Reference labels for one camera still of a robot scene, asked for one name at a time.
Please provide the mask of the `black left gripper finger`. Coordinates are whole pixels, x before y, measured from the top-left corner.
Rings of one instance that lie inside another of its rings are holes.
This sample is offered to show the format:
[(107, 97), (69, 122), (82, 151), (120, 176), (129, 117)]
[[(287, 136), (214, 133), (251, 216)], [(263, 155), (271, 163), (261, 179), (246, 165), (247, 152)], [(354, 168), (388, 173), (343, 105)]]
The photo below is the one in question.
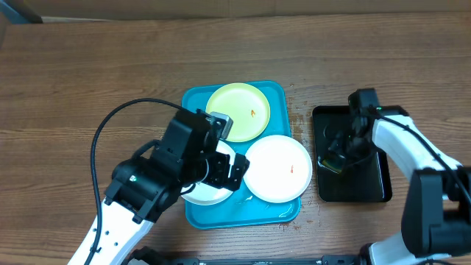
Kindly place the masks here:
[(235, 154), (234, 164), (231, 168), (231, 178), (233, 180), (242, 180), (243, 176), (249, 168), (249, 160), (239, 153)]
[(241, 172), (233, 172), (227, 179), (226, 179), (226, 189), (230, 191), (237, 191), (240, 189), (241, 181), (243, 178), (243, 173)]

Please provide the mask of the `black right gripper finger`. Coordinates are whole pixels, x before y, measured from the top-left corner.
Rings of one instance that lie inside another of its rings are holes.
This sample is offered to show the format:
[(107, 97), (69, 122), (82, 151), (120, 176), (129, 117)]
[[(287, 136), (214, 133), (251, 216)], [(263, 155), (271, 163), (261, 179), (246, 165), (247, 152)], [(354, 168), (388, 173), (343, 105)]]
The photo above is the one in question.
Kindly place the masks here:
[(346, 170), (351, 166), (358, 165), (360, 163), (363, 163), (365, 160), (368, 160), (367, 156), (364, 156), (362, 158), (355, 158), (337, 154), (335, 155), (335, 157), (336, 162), (334, 163), (333, 170), (336, 173), (341, 173), (342, 171)]
[(344, 138), (333, 138), (327, 147), (325, 156), (327, 158), (344, 158)]

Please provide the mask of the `green yellow sponge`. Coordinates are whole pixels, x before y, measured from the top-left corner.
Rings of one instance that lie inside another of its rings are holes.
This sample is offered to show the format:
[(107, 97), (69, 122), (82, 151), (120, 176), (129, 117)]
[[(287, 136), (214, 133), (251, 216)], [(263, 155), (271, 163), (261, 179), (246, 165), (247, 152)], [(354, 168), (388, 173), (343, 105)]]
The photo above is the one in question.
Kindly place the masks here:
[(342, 172), (342, 169), (344, 168), (344, 165), (346, 163), (346, 159), (343, 157), (325, 157), (321, 164), (331, 170), (332, 172), (335, 172), (337, 174), (340, 174)]

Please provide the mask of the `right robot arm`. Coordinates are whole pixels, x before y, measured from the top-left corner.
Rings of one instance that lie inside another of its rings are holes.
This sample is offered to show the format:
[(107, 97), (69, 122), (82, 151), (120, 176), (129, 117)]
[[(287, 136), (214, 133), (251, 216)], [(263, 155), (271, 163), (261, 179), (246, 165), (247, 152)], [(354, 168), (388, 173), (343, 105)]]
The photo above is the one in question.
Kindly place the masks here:
[(409, 181), (401, 230), (366, 245), (361, 264), (446, 264), (470, 253), (470, 168), (436, 148), (400, 106), (380, 106), (375, 89), (348, 97), (350, 127), (321, 164), (337, 174), (385, 152)]

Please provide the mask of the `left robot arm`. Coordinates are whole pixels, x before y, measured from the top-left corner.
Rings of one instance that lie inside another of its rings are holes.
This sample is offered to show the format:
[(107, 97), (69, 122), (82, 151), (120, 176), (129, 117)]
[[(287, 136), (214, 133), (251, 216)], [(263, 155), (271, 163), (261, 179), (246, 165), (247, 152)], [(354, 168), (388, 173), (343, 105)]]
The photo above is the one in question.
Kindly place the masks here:
[(222, 113), (178, 110), (164, 136), (114, 168), (96, 219), (70, 264), (121, 264), (161, 214), (199, 183), (237, 191), (249, 161), (217, 152), (233, 125)]

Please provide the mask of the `pale pink plate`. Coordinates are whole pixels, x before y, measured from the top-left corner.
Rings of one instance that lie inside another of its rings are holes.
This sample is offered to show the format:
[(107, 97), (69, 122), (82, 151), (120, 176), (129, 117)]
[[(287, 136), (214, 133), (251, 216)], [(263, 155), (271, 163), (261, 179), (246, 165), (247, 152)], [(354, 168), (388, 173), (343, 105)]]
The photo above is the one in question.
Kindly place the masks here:
[(306, 148), (284, 135), (256, 141), (246, 152), (250, 161), (244, 182), (259, 199), (284, 203), (298, 198), (309, 186), (313, 165)]

